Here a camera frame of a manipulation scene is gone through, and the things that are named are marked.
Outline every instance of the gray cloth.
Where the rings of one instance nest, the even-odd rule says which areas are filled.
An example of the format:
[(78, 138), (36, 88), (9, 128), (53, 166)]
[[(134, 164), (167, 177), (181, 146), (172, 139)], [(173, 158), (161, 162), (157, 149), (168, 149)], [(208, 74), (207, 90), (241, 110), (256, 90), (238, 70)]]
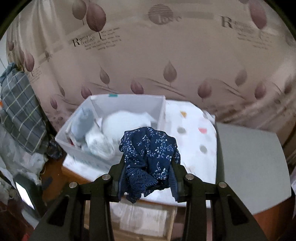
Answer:
[(41, 106), (24, 72), (10, 63), (0, 76), (2, 86), (1, 123), (28, 153), (45, 153), (48, 147)]

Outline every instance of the pink dot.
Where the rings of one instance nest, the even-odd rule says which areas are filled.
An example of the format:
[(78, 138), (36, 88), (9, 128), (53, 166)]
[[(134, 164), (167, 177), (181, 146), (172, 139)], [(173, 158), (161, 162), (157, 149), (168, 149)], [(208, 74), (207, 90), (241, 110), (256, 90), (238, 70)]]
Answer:
[(206, 128), (201, 128), (201, 127), (199, 127), (198, 130), (199, 130), (202, 134), (206, 134), (206, 133), (207, 133), (207, 129), (206, 129)]

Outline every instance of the white storage box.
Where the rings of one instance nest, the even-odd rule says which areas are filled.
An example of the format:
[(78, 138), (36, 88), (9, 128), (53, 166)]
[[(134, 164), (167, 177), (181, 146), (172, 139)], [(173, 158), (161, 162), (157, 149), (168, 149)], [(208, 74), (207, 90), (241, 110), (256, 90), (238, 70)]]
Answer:
[(65, 133), (66, 129), (71, 124), (73, 117), (80, 108), (91, 109), (97, 120), (119, 110), (126, 110), (133, 113), (147, 112), (157, 121), (155, 126), (152, 124), (154, 129), (163, 130), (165, 126), (164, 96), (134, 94), (104, 94), (89, 96), (66, 121), (55, 139), (69, 155), (94, 167), (99, 167), (106, 172), (109, 171), (112, 165), (119, 163), (121, 156), (116, 156), (114, 159), (106, 161), (99, 157), (84, 153), (80, 148), (71, 145), (67, 140)]

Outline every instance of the beige curtain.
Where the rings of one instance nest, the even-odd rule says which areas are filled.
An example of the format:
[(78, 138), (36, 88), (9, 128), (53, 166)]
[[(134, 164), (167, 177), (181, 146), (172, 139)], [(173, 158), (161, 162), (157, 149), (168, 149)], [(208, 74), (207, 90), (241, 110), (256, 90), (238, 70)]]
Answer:
[(218, 121), (296, 121), (296, 42), (260, 0), (35, 0), (7, 32), (56, 130), (91, 94), (165, 95)]

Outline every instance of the polka dot tablecloth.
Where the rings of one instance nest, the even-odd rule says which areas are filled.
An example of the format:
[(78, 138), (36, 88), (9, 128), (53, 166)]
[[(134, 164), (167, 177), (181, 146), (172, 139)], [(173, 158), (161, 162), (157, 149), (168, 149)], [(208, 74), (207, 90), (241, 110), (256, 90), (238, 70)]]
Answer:
[[(177, 140), (181, 164), (204, 182), (216, 183), (217, 134), (215, 119), (190, 102), (166, 100), (165, 132)], [(185, 206), (177, 203), (170, 189), (154, 191), (142, 199), (167, 205)]]

